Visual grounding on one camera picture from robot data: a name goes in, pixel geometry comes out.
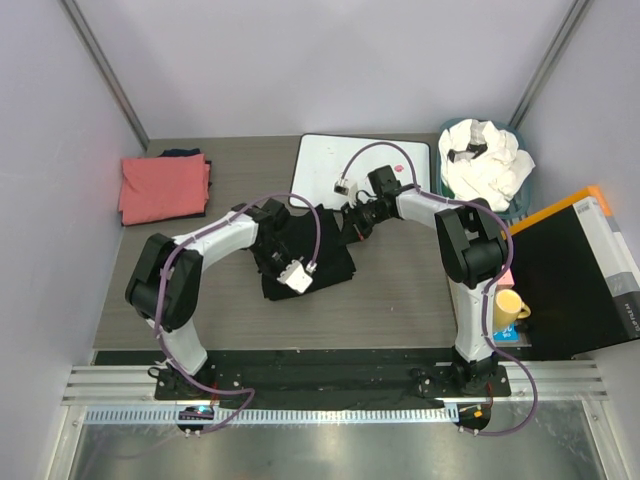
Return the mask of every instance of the white wall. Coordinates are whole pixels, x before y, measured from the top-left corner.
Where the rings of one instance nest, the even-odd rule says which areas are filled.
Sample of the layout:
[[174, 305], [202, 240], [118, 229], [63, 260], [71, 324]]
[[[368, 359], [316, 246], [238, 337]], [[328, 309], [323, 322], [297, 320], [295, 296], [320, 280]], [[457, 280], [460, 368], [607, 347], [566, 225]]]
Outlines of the white wall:
[[571, 0], [82, 0], [151, 138], [509, 121]]
[[42, 475], [120, 238], [121, 155], [140, 147], [57, 2], [0, 14], [0, 476]]
[[[640, 3], [593, 2], [522, 133], [538, 164], [534, 205], [599, 184], [640, 261]], [[640, 342], [594, 354], [640, 472]]]

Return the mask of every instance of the pink object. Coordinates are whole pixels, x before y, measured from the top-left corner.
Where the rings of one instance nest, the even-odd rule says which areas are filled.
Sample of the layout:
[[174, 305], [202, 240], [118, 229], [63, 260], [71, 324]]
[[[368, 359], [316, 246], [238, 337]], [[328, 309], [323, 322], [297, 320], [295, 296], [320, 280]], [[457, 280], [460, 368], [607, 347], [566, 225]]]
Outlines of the pink object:
[[511, 275], [511, 269], [507, 270], [507, 272], [498, 280], [498, 285], [496, 286], [496, 290], [504, 290], [505, 288], [513, 288], [515, 282], [513, 280], [513, 275]]
[[191, 157], [123, 158], [118, 210], [124, 225], [204, 212], [209, 165]]

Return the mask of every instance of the wooden table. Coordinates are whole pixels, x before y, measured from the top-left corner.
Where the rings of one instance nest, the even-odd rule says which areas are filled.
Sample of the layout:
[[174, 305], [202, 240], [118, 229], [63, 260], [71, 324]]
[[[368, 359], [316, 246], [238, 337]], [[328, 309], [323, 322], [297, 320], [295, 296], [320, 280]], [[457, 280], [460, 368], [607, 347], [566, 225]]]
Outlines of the wooden table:
[[[437, 135], [380, 137], [427, 142], [433, 159]], [[297, 136], [151, 142], [149, 156], [166, 148], [198, 147], [212, 160], [207, 217], [125, 230], [96, 349], [157, 349], [151, 329], [124, 300], [146, 239], [156, 232], [167, 236], [190, 232], [220, 218], [233, 205], [264, 193], [288, 191], [298, 143]], [[357, 268], [353, 280], [278, 302], [263, 297], [250, 253], [235, 252], [218, 262], [205, 273], [200, 289], [195, 321], [202, 344], [209, 349], [453, 345], [456, 327], [435, 231], [413, 222], [388, 221], [349, 251]]]

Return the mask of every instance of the mug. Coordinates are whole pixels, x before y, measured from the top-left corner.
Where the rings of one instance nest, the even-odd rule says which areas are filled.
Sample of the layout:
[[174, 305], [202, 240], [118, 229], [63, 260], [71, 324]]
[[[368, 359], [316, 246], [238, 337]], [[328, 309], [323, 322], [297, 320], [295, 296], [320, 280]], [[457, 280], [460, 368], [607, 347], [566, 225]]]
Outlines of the mug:
[[531, 315], [531, 309], [522, 301], [520, 295], [510, 289], [496, 292], [493, 305], [493, 329], [504, 330], [513, 322]]

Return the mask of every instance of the blue basket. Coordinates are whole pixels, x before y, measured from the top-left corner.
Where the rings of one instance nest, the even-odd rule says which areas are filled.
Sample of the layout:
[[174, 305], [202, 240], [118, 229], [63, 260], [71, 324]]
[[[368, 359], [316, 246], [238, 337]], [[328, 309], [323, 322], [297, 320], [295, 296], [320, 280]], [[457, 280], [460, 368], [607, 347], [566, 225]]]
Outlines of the blue basket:
[[[440, 127], [440, 135], [442, 135], [442, 132], [444, 132], [445, 130], [449, 130], [451, 127], [460, 123], [463, 120], [466, 120], [466, 118], [454, 118], [453, 120], [449, 120], [448, 122], [443, 123], [442, 126]], [[524, 143], [524, 139], [522, 138], [522, 135], [520, 135], [520, 132], [518, 132], [516, 129], [500, 122], [493, 122], [493, 124], [496, 126], [496, 128], [499, 128], [500, 130], [506, 130], [508, 132], [513, 133], [516, 139], [518, 140], [519, 149], [521, 150], [527, 149]], [[454, 198], [455, 195], [453, 194], [453, 192], [446, 185], [442, 183], [442, 177], [440, 176], [441, 162], [442, 162], [442, 159], [440, 158], [440, 149], [436, 146], [436, 193], [438, 195], [442, 195], [443, 197]], [[522, 183], [522, 187], [520, 187], [520, 190], [518, 190], [518, 193], [516, 193], [513, 199], [511, 199], [511, 202], [509, 203], [509, 208], [504, 212], [496, 212], [496, 213], [503, 220], [515, 220], [517, 218], [520, 218], [526, 215], [527, 210], [529, 210], [530, 204], [531, 204], [531, 181], [529, 176]]]

